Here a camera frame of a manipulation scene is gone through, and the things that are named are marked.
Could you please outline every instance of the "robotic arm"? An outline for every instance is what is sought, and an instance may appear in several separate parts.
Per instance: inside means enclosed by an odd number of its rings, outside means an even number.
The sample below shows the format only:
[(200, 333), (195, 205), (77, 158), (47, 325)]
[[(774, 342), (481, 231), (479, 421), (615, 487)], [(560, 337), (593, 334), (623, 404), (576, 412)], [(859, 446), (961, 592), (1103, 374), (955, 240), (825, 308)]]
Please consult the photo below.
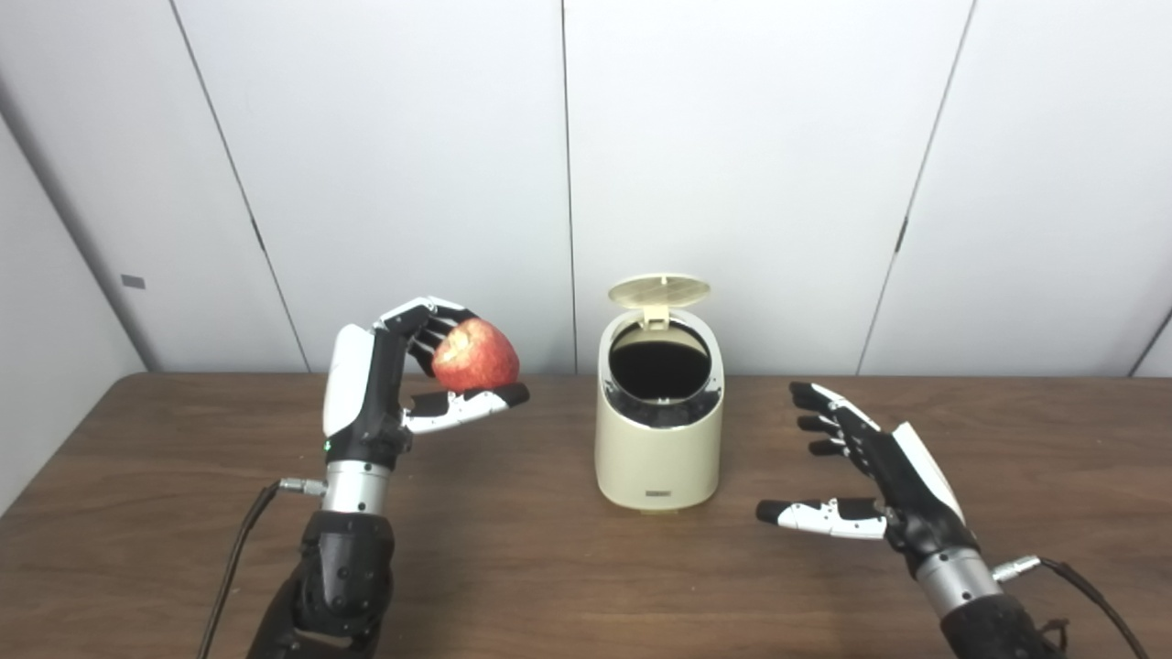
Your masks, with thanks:
[(322, 427), (326, 481), (282, 487), (322, 495), (301, 536), (301, 559), (278, 590), (250, 659), (367, 659), (390, 604), (395, 541), (383, 515), (387, 484), (415, 435), (444, 430), (529, 400), (522, 383), (463, 394), (436, 392), (398, 405), (406, 356), (428, 375), (435, 348), (471, 311), (417, 298), (369, 330), (348, 325), (334, 344)]
[(790, 392), (797, 407), (817, 413), (800, 417), (798, 426), (827, 435), (811, 442), (810, 451), (850, 458), (875, 482), (883, 498), (762, 501), (758, 519), (837, 537), (886, 539), (906, 559), (960, 659), (1063, 657), (1022, 605), (1001, 590), (948, 481), (909, 423), (884, 433), (830, 389), (793, 382)]

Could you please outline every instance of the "cable connector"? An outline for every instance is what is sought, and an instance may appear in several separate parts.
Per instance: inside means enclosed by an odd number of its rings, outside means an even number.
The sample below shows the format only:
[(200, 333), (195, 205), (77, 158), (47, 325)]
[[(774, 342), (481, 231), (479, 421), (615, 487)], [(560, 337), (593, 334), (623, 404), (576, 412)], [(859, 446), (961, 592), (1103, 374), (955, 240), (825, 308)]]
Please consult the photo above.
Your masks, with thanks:
[(1011, 582), (1017, 577), (1029, 572), (1034, 568), (1042, 564), (1042, 559), (1037, 556), (1022, 556), (1016, 561), (1010, 561), (1009, 563), (1002, 563), (993, 569), (993, 580), (999, 584), (1006, 582)]
[(281, 490), (309, 496), (326, 496), (327, 488), (325, 481), (313, 478), (281, 478), (280, 481)]

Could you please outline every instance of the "silver cylindrical joint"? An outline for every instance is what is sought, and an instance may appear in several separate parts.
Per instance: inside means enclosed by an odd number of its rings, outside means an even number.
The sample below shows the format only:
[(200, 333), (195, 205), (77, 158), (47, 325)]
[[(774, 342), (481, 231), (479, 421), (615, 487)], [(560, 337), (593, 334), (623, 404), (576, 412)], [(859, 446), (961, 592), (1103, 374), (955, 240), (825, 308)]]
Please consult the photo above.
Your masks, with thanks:
[(334, 512), (382, 515), (390, 469), (361, 460), (341, 460), (326, 466), (326, 496), (321, 509)]
[(981, 555), (967, 548), (933, 553), (915, 571), (915, 580), (941, 618), (974, 599), (1002, 592)]
[(325, 496), (326, 482), (313, 478), (281, 478), (280, 488), (287, 492), (297, 492), (309, 496)]

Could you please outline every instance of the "open lid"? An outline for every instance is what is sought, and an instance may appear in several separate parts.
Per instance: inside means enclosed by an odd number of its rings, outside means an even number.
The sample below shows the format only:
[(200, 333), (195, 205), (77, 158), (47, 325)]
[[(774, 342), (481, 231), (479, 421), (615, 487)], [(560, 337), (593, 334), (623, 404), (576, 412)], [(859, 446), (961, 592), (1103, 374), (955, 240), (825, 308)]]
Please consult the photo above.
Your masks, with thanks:
[(666, 330), (668, 310), (699, 303), (711, 287), (687, 274), (641, 274), (619, 281), (611, 288), (611, 300), (627, 308), (643, 311), (643, 328)]

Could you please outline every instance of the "wooden table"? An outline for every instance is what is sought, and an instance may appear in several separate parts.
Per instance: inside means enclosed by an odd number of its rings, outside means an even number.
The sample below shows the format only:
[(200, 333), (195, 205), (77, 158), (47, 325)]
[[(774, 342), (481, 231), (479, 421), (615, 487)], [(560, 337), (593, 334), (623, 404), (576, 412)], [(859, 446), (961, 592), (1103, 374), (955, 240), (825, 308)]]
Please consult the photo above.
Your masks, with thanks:
[[(886, 544), (754, 518), (759, 498), (874, 491), (846, 461), (806, 454), (788, 380), (729, 380), (720, 490), (660, 516), (619, 509), (594, 484), (593, 381), (526, 381), (531, 402), (420, 437), (400, 461), (389, 495), (397, 590), (380, 655), (952, 657)], [(1072, 563), (1152, 657), (1172, 654), (1172, 381), (818, 381), (885, 427), (915, 423), (990, 562)], [(193, 655), (257, 491), (322, 475), (323, 383), (118, 382), (0, 519), (0, 657)], [(294, 495), (268, 508), (213, 657), (244, 654), (314, 508)], [(1129, 655), (1105, 617), (1052, 575), (1009, 590), (1040, 623), (1074, 620), (1072, 658)]]

